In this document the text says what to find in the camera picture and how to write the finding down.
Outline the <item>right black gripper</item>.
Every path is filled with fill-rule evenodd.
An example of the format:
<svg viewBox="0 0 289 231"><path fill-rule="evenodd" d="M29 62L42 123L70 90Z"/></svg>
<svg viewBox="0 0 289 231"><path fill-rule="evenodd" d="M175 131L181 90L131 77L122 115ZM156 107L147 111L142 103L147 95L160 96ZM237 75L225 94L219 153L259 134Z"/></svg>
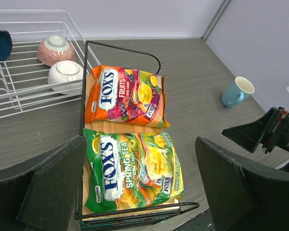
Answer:
<svg viewBox="0 0 289 231"><path fill-rule="evenodd" d="M260 142L265 154L276 146L289 152L286 128L289 128L289 112L283 107L272 107L255 122L224 129L222 134L250 153L255 152Z"/></svg>

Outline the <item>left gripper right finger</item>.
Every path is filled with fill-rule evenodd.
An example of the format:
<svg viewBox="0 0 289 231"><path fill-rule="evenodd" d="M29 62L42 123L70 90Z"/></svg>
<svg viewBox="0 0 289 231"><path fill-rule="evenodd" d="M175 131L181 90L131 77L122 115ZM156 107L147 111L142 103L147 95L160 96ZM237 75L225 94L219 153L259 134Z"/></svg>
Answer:
<svg viewBox="0 0 289 231"><path fill-rule="evenodd" d="M217 231L289 231L289 172L202 137L195 151Z"/></svg>

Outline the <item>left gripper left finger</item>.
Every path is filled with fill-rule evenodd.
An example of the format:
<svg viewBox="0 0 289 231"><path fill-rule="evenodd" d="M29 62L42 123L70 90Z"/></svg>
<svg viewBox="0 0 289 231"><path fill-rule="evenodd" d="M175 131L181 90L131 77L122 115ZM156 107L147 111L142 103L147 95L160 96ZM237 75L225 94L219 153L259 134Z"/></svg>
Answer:
<svg viewBox="0 0 289 231"><path fill-rule="evenodd" d="M0 170L0 231L66 231L87 151L75 136Z"/></svg>

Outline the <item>green Fox's candy bag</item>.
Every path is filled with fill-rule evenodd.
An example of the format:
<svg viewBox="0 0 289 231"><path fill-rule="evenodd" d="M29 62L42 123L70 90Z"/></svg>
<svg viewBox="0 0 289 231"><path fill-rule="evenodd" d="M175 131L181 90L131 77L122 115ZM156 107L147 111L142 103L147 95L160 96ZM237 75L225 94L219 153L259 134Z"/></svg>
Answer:
<svg viewBox="0 0 289 231"><path fill-rule="evenodd" d="M94 213L180 200L181 164L166 132L104 133L84 128L90 166L85 206Z"/></svg>

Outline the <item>orange Fox's fruits candy bag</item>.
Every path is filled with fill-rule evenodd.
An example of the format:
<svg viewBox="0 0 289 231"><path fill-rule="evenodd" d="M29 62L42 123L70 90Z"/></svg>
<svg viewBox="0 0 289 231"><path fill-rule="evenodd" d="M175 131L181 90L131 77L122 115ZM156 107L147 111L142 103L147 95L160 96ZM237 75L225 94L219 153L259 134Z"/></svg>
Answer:
<svg viewBox="0 0 289 231"><path fill-rule="evenodd" d="M169 128L165 119L166 93L164 76L99 65L92 69L93 84L84 122L107 120L155 128Z"/></svg>

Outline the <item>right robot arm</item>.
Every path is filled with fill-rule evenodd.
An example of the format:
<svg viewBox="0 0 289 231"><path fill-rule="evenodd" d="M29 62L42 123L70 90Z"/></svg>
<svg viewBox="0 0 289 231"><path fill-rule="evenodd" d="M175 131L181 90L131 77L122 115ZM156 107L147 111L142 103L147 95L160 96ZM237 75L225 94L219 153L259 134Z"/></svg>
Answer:
<svg viewBox="0 0 289 231"><path fill-rule="evenodd" d="M275 147L289 152L289 112L272 107L260 119L224 129L222 134L250 153L260 144L266 154Z"/></svg>

